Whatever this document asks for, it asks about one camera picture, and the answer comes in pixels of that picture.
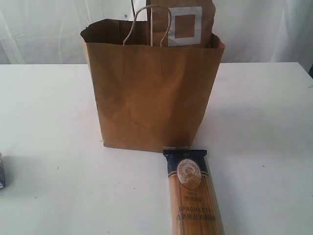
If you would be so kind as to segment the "blue white milk carton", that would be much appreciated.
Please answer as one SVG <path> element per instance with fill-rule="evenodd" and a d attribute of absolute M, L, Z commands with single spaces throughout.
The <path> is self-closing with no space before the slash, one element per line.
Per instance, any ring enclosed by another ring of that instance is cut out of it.
<path fill-rule="evenodd" d="M 0 154 L 0 189 L 6 186 L 5 169 L 4 162 L 2 159 L 2 154 Z"/>

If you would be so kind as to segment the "spaghetti packet dark blue top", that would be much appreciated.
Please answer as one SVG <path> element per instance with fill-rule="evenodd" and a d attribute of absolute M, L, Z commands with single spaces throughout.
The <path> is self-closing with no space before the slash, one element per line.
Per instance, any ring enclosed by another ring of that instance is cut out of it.
<path fill-rule="evenodd" d="M 206 166 L 206 150 L 167 149 L 174 235 L 223 235 L 218 203 Z"/>

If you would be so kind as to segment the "brown paper shopping bag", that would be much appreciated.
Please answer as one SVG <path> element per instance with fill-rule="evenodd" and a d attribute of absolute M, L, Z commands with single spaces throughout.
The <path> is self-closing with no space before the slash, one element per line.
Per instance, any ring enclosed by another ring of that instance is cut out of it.
<path fill-rule="evenodd" d="M 224 44 L 160 47 L 146 21 L 104 19 L 81 32 L 103 144 L 160 152 L 190 147 L 202 122 Z"/>

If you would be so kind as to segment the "brown kraft pouch orange label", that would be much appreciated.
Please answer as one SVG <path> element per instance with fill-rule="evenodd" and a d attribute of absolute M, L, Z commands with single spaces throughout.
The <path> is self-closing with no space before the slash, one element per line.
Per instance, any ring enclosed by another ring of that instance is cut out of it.
<path fill-rule="evenodd" d="M 211 47 L 215 5 L 211 0 L 147 0 L 151 46 Z"/>

